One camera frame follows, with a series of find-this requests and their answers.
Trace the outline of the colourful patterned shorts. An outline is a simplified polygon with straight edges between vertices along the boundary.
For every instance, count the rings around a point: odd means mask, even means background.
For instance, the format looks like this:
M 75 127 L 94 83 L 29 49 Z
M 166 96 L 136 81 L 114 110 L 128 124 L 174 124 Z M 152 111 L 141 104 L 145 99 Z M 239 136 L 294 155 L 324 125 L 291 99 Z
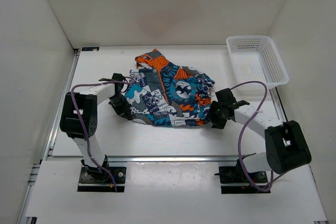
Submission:
M 215 81 L 196 68 L 179 66 L 157 49 L 135 58 L 133 83 L 124 97 L 133 122 L 164 127 L 199 127 L 208 123 Z

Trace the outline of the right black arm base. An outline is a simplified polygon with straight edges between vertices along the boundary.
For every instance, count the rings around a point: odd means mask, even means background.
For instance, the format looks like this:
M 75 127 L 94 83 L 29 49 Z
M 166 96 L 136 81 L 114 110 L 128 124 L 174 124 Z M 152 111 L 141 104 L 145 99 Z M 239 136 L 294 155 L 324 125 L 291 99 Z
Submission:
M 222 194 L 269 194 L 272 175 L 265 153 L 242 155 L 235 165 L 223 165 L 214 175 L 219 177 Z

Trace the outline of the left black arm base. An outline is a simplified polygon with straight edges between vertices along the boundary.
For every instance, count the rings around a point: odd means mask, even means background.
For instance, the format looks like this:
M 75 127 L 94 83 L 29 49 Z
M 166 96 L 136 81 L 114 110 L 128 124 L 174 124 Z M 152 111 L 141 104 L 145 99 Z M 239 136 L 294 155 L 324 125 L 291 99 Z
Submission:
M 123 193 L 125 190 L 125 180 L 127 168 L 125 166 L 107 166 L 113 179 L 105 171 L 89 167 L 85 164 L 85 160 L 81 160 L 81 171 L 78 179 L 78 192 L 102 192 L 102 193 Z

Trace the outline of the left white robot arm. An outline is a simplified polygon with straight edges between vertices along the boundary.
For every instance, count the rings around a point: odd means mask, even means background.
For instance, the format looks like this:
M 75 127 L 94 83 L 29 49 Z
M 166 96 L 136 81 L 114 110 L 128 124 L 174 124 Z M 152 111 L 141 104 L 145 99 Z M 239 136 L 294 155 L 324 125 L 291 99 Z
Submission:
M 111 79 L 102 78 L 98 83 L 75 85 L 65 95 L 60 130 L 76 143 L 83 156 L 82 165 L 98 182 L 110 177 L 108 158 L 96 138 L 98 106 L 108 101 L 119 117 L 129 120 L 131 106 L 122 91 L 133 83 L 132 78 L 115 73 Z

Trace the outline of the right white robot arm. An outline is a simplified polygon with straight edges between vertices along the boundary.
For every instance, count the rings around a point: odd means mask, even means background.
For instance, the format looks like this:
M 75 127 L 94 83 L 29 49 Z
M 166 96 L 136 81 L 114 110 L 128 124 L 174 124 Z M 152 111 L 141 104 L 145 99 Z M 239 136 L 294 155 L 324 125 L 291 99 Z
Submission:
M 212 102 L 207 115 L 212 128 L 222 130 L 232 120 L 265 140 L 265 152 L 241 159 L 243 164 L 236 168 L 240 181 L 249 181 L 256 172 L 280 175 L 311 163 L 312 156 L 298 122 L 283 122 L 256 110 L 245 100 L 237 101 L 229 88 L 215 95 L 217 100 Z

